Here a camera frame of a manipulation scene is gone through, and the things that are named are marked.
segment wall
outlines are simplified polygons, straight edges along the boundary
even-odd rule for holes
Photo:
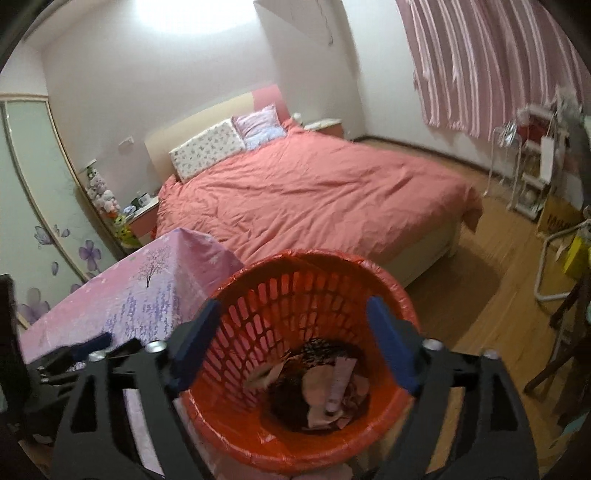
[[[188,0],[111,2],[43,51],[51,108],[72,162],[83,168],[97,158],[121,203],[160,185],[144,146],[149,133],[253,88],[277,83],[289,109],[305,120],[334,116],[351,137],[365,133],[355,73],[329,0],[232,0],[239,18],[228,1],[200,0],[203,10],[194,15],[187,15],[194,5]],[[224,11],[235,17],[234,27],[219,18]],[[128,136],[133,148],[119,151]]]
[[[4,93],[47,95],[39,51],[23,43],[17,45],[0,72],[0,95]]]
[[[355,42],[369,135],[454,155],[488,168],[486,141],[428,127],[414,88],[414,63],[395,0],[342,0]]]

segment floral pillow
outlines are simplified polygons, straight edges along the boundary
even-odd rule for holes
[[[244,149],[242,138],[228,118],[195,135],[169,155],[180,181],[187,183],[203,170]]]
[[[287,135],[274,103],[248,115],[233,116],[232,121],[248,151]]]

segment pink striped curtain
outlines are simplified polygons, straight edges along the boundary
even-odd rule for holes
[[[591,74],[537,0],[397,0],[427,125],[491,139],[556,86],[591,105]]]

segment sliding wardrobe door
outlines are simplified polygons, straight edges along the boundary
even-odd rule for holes
[[[0,115],[0,273],[15,283],[21,317],[34,323],[83,283],[29,203],[20,182]]]
[[[42,249],[55,243],[80,275],[98,275],[117,259],[89,220],[88,202],[61,150],[47,103],[11,100],[4,109],[17,169],[46,226],[30,235]]]

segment basket rim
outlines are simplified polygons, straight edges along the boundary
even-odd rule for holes
[[[244,267],[236,274],[231,276],[226,282],[224,282],[224,284],[216,289],[216,291],[211,295],[211,298],[217,298],[220,293],[224,292],[229,285],[240,280],[243,276],[248,275],[251,270],[259,268],[262,265],[284,259],[285,257],[300,257],[302,255],[328,255],[331,257],[338,257],[341,260],[349,261],[361,266],[363,269],[375,275],[379,281],[388,288],[393,299],[404,312],[404,320],[411,322],[415,328],[420,328],[418,317],[410,297],[402,285],[394,277],[392,277],[392,275],[372,261],[358,255],[344,254],[341,252],[329,251],[325,249],[289,249],[264,258],[263,260]],[[402,388],[398,387],[382,413],[378,417],[375,417],[369,421],[366,429],[361,434],[357,435],[353,440],[351,440],[348,443],[346,449],[341,447],[336,449],[326,449],[324,451],[318,451],[314,455],[290,458],[289,461],[287,461],[286,458],[281,455],[272,456],[262,455],[259,453],[254,455],[251,452],[247,452],[233,445],[228,441],[228,439],[221,437],[221,435],[207,422],[207,420],[203,418],[189,390],[182,394],[182,400],[188,413],[191,411],[193,412],[193,415],[189,414],[189,417],[191,418],[194,428],[217,450],[228,454],[244,465],[249,465],[265,472],[294,475],[305,471],[342,463],[368,448],[371,444],[385,435],[390,428],[392,428],[408,404],[410,395]]]

